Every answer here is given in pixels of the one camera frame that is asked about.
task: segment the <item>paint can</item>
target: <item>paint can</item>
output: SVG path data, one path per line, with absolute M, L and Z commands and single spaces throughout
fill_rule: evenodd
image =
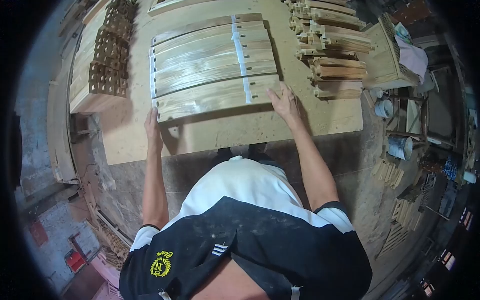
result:
M 393 105 L 390 100 L 377 101 L 375 103 L 375 114 L 379 117 L 391 118 L 393 116 Z
M 413 140 L 411 137 L 391 135 L 388 137 L 388 147 L 390 155 L 409 160 L 412 156 Z

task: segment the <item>wall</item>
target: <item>wall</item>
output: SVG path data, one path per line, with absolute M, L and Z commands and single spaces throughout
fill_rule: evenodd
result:
M 48 189 L 53 178 L 47 146 L 48 82 L 60 70 L 60 51 L 66 37 L 58 37 L 60 21 L 73 0 L 62 0 L 44 24 L 23 65 L 15 111 L 22 130 L 21 186 L 15 191 L 20 208 L 28 196 Z
M 80 235 L 75 240 L 87 258 L 93 259 L 100 248 L 96 235 L 85 220 L 74 221 L 67 201 L 56 204 L 24 228 L 34 261 L 57 293 L 73 279 L 74 273 L 66 264 L 65 256 L 72 249 L 68 237 L 77 233 Z

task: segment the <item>man's right arm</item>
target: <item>man's right arm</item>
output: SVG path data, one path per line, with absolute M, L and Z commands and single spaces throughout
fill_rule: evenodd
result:
M 295 95 L 284 82 L 280 85 L 282 97 L 272 90 L 267 90 L 267 93 L 275 111 L 292 132 L 299 153 L 303 185 L 310 207 L 315 211 L 325 203 L 338 201 L 335 181 L 300 118 Z

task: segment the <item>man's right hand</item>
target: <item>man's right hand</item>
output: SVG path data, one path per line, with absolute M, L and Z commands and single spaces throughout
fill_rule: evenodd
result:
M 297 100 L 292 89 L 285 82 L 280 82 L 280 88 L 282 89 L 282 97 L 279 97 L 271 89 L 267 89 L 267 95 L 272 101 L 275 112 L 292 128 L 301 123 Z

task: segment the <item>white tape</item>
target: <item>white tape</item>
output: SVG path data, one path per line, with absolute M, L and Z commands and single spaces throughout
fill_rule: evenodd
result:
M 235 16 L 231 16 L 232 17 L 232 22 L 235 21 Z M 239 61 L 239 65 L 240 65 L 240 74 L 242 76 L 246 76 L 247 75 L 247 68 L 245 67 L 245 59 L 244 59 L 244 56 L 243 56 L 243 50 L 242 50 L 242 46 L 241 46 L 241 43 L 240 43 L 240 35 L 237 31 L 237 27 L 236 27 L 236 24 L 235 23 L 232 23 L 232 41 L 233 43 L 235 44 L 235 51 L 237 52 L 237 59 Z M 243 90 L 245 91 L 245 103 L 251 103 L 252 102 L 252 93 L 250 91 L 250 83 L 248 82 L 248 78 L 247 77 L 243 77 L 242 78 L 243 80 Z

